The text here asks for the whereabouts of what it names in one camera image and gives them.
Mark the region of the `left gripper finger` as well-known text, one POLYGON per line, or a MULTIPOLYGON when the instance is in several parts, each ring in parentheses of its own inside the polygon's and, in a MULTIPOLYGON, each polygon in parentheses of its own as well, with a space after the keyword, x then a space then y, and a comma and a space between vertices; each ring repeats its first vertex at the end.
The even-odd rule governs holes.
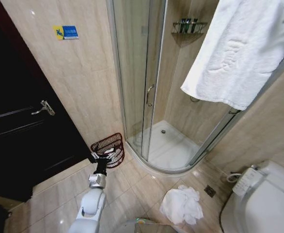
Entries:
POLYGON ((117 162, 119 160, 120 149, 111 148, 105 151, 105 158, 110 162, 117 162))
POLYGON ((100 156, 97 154, 98 147, 99 147, 98 144, 95 144, 95 146, 91 147, 91 155, 95 160, 100 158, 100 156))

